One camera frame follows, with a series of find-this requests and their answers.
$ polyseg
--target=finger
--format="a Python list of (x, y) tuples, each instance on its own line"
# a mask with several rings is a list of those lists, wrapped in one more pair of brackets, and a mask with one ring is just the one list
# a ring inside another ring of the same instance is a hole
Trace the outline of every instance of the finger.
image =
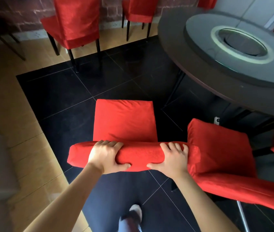
[(164, 154), (170, 152), (169, 147), (165, 143), (161, 143), (160, 147), (162, 148)]
[(117, 165), (117, 169), (119, 172), (121, 171), (126, 171), (127, 169), (129, 169), (131, 167), (130, 164), (118, 164)]
[(171, 151), (176, 151), (176, 150), (177, 150), (176, 147), (175, 147), (175, 144), (172, 143), (172, 142), (168, 143), (168, 146), (169, 146), (169, 149), (170, 149)]
[(114, 145), (114, 150), (116, 151), (116, 153), (121, 149), (121, 147), (124, 145), (124, 143), (122, 142), (118, 142)]
[(185, 144), (183, 144), (184, 150), (183, 152), (187, 155), (189, 153), (189, 147)]
[(180, 146), (178, 143), (175, 143), (175, 146), (176, 146), (176, 149), (177, 149), (178, 151), (182, 151), (182, 150), (181, 150), (181, 146)]
[(103, 140), (100, 140), (100, 141), (96, 142), (94, 146), (102, 144), (102, 143), (103, 143)]
[(150, 169), (153, 169), (153, 170), (160, 170), (161, 167), (162, 167), (162, 163), (160, 164), (153, 164), (153, 163), (150, 163), (150, 164), (147, 164), (147, 167), (150, 168)]
[(110, 147), (114, 147), (115, 144), (116, 144), (116, 141), (112, 141), (112, 142), (109, 142), (107, 145)]
[(110, 141), (106, 140), (106, 141), (103, 141), (101, 144), (102, 145), (107, 145)]

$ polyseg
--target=hand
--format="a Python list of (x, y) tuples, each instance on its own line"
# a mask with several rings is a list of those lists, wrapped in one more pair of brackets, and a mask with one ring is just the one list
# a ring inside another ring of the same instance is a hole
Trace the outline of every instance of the hand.
[(161, 143), (160, 147), (165, 155), (164, 162), (160, 164), (150, 163), (147, 164), (147, 167), (158, 170), (173, 180), (182, 177), (183, 175), (187, 175), (187, 155), (189, 152), (187, 145), (183, 144), (183, 151), (178, 143), (170, 142), (168, 143), (168, 146), (165, 143)]
[(93, 146), (88, 164), (93, 164), (102, 174), (116, 173), (125, 171), (130, 164), (117, 164), (115, 157), (119, 149), (123, 146), (121, 142), (110, 142), (101, 140)]

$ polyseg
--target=beige tile floor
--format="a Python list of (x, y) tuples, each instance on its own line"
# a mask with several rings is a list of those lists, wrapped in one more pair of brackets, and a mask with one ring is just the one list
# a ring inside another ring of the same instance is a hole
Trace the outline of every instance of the beige tile floor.
[[(130, 40), (145, 38), (147, 28), (130, 27)], [(157, 35), (152, 24), (150, 36)], [(106, 50), (126, 44), (126, 28), (100, 31), (100, 48)], [(22, 61), (6, 46), (0, 45), (0, 134), (14, 163), (20, 191), (8, 200), (13, 230), (23, 231), (27, 225), (67, 186), (54, 153), (16, 79), (16, 75), (69, 60), (65, 49), (56, 56), (49, 39), (21, 43), (26, 61)], [(75, 58), (96, 52), (95, 42), (73, 49)], [(83, 215), (74, 232), (91, 232)]]

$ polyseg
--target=left forearm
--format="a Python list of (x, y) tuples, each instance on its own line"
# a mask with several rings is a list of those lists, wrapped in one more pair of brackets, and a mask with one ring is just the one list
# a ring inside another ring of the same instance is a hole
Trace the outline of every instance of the left forearm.
[(91, 190), (102, 175), (87, 164), (77, 178), (25, 230), (25, 232), (71, 232)]

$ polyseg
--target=shoe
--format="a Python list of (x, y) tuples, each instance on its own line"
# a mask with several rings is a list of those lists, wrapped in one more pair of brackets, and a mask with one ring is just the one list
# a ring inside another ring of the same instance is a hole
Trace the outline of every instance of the shoe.
[(142, 210), (138, 204), (131, 206), (130, 211), (135, 211), (139, 215), (140, 222), (142, 221)]

